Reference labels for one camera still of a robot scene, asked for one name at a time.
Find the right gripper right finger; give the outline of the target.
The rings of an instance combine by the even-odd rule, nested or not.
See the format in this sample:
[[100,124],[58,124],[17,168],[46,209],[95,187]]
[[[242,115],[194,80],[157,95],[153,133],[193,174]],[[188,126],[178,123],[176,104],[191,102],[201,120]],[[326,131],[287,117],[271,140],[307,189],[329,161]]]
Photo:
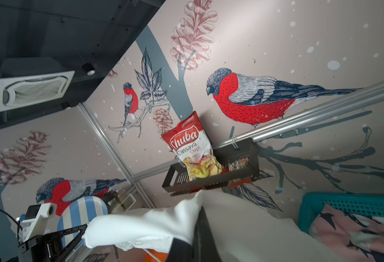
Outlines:
[[195,225],[192,248],[192,262],[222,262],[203,207]]

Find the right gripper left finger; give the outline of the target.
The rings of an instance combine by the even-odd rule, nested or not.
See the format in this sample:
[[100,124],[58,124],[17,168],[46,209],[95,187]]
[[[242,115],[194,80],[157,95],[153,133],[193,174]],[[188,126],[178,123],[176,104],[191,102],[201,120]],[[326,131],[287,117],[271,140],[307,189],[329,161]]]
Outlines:
[[165,262],[192,262],[193,247],[185,241],[173,239]]

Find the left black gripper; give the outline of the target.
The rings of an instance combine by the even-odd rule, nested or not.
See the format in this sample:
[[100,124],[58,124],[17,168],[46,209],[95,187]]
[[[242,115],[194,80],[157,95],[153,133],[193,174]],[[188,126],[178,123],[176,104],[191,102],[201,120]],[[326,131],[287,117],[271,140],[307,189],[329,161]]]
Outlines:
[[[19,262],[64,262],[70,253],[79,245],[87,229],[87,224],[64,229],[46,235],[36,235],[18,247]],[[66,246],[62,238],[76,234]]]

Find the white cloth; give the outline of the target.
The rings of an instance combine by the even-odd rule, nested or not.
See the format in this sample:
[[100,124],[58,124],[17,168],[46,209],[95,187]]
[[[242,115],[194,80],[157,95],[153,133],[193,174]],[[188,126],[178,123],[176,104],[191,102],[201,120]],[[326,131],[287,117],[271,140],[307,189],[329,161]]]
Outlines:
[[341,261],[291,219],[274,218],[253,203],[217,191],[199,191],[174,207],[98,216],[83,237],[89,248],[124,244],[166,253],[176,240],[193,244],[200,212],[223,262]]

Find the pink shark print shorts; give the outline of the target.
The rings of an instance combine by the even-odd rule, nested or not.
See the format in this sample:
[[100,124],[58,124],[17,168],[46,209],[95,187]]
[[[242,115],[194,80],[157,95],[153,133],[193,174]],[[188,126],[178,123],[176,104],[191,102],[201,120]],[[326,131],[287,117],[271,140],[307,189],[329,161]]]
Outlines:
[[351,214],[325,205],[308,234],[349,262],[384,262],[384,217]]

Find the orange cloth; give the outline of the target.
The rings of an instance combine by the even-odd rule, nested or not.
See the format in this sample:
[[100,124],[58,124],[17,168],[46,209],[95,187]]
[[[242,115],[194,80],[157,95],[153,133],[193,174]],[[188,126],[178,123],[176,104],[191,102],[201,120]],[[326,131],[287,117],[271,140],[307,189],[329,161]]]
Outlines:
[[166,262],[169,255],[168,253],[161,253],[155,250],[144,249],[144,251],[146,252],[144,262]]

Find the blue white striped plate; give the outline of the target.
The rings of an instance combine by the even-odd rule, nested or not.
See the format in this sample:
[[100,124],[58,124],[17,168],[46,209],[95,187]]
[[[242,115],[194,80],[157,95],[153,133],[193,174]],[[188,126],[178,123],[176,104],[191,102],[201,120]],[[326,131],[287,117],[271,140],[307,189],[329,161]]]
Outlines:
[[57,231],[88,224],[95,217],[107,215],[108,208],[100,198],[86,196],[71,203],[58,220]]

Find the red Chuba chips bag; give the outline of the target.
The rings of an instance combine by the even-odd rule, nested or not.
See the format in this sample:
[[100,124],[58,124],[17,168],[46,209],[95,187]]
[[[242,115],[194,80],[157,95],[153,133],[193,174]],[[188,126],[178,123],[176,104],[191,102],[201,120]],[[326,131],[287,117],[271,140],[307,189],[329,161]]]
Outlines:
[[161,137],[186,167],[190,181],[225,171],[213,153],[211,142],[196,112]]

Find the white ceiling air vent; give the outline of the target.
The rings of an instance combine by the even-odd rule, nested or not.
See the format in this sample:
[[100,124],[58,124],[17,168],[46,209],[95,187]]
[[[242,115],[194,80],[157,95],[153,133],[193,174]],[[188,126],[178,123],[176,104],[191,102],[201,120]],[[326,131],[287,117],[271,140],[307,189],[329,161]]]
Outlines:
[[74,71],[0,78],[0,112],[64,97]]

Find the teal plastic basket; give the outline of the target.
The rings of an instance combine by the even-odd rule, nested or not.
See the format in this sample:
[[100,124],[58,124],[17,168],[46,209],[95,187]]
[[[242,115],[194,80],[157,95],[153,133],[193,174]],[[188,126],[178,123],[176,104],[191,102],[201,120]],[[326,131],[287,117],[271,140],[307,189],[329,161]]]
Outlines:
[[307,193],[302,199],[298,227],[307,233],[325,205],[337,210],[371,217],[384,217],[384,195]]

